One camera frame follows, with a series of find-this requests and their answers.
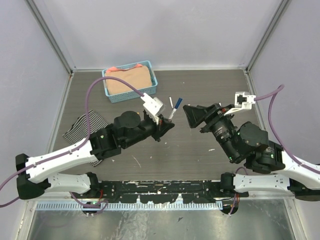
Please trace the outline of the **white pen blue end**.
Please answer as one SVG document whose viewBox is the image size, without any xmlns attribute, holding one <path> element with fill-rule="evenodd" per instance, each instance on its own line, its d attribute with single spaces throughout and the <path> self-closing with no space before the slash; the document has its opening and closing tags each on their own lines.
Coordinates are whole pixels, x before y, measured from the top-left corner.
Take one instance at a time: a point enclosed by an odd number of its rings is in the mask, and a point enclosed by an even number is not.
<svg viewBox="0 0 320 240">
<path fill-rule="evenodd" d="M 171 113 L 170 113 L 170 115 L 169 115 L 169 117 L 168 117 L 168 120 L 169 120 L 169 121 L 171 121 L 171 120 L 173 119 L 173 117 L 174 117 L 174 115 L 175 115 L 176 111 L 177 111 L 177 109 L 176 109 L 176 108 L 174 108 L 174 109 L 171 111 Z"/>
</svg>

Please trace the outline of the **dark blue pen cap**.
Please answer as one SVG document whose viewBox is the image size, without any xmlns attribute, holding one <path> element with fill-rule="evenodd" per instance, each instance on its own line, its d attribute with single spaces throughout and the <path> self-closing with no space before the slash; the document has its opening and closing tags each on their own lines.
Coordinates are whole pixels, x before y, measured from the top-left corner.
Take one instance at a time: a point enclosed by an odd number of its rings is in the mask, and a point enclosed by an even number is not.
<svg viewBox="0 0 320 240">
<path fill-rule="evenodd" d="M 178 98 L 178 100 L 177 100 L 177 102 L 176 102 L 176 104 L 175 104 L 175 106 L 174 106 L 174 109 L 178 109 L 179 108 L 179 106 L 180 106 L 180 104 L 181 104 L 181 102 L 183 101 L 183 99 L 181 98 L 181 97 L 179 97 Z"/>
</svg>

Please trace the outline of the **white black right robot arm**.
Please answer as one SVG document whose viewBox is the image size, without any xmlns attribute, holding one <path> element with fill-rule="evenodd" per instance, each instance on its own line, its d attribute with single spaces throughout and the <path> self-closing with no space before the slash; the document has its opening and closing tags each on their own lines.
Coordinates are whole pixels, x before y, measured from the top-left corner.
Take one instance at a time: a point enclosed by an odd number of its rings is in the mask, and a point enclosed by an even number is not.
<svg viewBox="0 0 320 240">
<path fill-rule="evenodd" d="M 312 163 L 304 169 L 289 158 L 284 147 L 269 140 L 268 132 L 250 121 L 240 127 L 232 123 L 235 106 L 183 106 L 189 127 L 200 124 L 201 133 L 211 133 L 232 164 L 243 163 L 255 175 L 223 173 L 220 177 L 220 192 L 225 197 L 235 193 L 267 191 L 293 194 L 301 201 L 320 200 L 320 176 L 312 170 L 320 167 Z"/>
</svg>

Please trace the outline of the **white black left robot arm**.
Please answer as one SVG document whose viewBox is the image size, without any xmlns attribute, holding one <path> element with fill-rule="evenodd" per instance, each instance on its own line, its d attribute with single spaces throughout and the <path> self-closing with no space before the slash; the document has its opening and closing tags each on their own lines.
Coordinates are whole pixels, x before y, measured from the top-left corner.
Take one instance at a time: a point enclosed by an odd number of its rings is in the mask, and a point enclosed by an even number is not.
<svg viewBox="0 0 320 240">
<path fill-rule="evenodd" d="M 50 192 L 72 192 L 93 199 L 101 191 L 94 173 L 71 175 L 63 171 L 117 156 L 148 137 L 159 142 L 174 126 L 163 115 L 155 121 L 147 113 L 141 118 L 134 111 L 126 111 L 113 123 L 92 133 L 89 139 L 45 155 L 19 154 L 15 158 L 18 196 L 21 200 L 31 200 Z"/>
</svg>

